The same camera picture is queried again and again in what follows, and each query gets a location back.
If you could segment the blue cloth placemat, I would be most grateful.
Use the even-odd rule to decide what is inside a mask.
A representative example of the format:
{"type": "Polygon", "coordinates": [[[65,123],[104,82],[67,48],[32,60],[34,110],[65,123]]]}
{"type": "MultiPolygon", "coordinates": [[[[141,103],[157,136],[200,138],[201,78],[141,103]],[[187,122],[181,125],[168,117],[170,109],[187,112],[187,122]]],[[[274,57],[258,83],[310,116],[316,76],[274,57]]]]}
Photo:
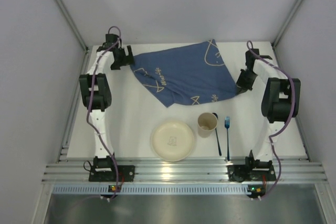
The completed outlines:
{"type": "Polygon", "coordinates": [[[236,83],[214,39],[134,57],[137,80],[166,108],[234,98],[236,83]]]}

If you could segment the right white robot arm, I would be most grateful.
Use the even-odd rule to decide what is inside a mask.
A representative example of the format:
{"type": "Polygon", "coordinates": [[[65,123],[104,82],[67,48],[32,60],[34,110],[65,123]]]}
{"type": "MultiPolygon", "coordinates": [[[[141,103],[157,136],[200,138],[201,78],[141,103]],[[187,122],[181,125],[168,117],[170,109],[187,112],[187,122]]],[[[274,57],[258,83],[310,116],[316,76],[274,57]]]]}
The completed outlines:
{"type": "Polygon", "coordinates": [[[245,59],[246,68],[240,71],[236,82],[237,93],[251,91],[256,79],[265,84],[262,100],[257,102],[265,119],[250,153],[259,164],[268,167],[276,157],[273,150],[278,136],[298,114],[301,82],[277,67],[270,56],[261,56],[256,48],[248,46],[245,59]]]}

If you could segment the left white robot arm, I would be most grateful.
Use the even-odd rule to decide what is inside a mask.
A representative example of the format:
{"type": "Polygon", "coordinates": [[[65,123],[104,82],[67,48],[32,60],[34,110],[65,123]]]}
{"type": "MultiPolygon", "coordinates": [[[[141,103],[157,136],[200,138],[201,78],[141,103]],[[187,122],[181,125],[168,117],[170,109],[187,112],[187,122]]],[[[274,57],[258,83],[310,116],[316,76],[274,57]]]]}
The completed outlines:
{"type": "Polygon", "coordinates": [[[104,172],[116,174],[118,171],[108,130],[112,92],[107,73],[132,64],[134,57],[131,47],[124,48],[121,36],[108,32],[105,42],[96,51],[92,66],[79,77],[81,99],[87,109],[86,122],[92,128],[95,140],[92,175],[104,172]]]}

